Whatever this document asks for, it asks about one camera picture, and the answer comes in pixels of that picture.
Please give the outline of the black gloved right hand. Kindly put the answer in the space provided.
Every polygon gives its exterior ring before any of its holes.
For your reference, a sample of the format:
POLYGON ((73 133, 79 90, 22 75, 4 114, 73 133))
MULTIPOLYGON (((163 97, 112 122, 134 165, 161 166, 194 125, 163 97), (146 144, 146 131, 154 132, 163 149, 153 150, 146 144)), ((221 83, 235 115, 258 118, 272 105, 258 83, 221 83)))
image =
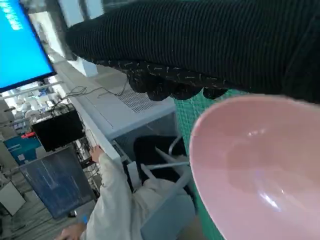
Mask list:
POLYGON ((317 0, 141 0, 71 26, 78 57, 152 101, 228 90, 320 102, 317 0))

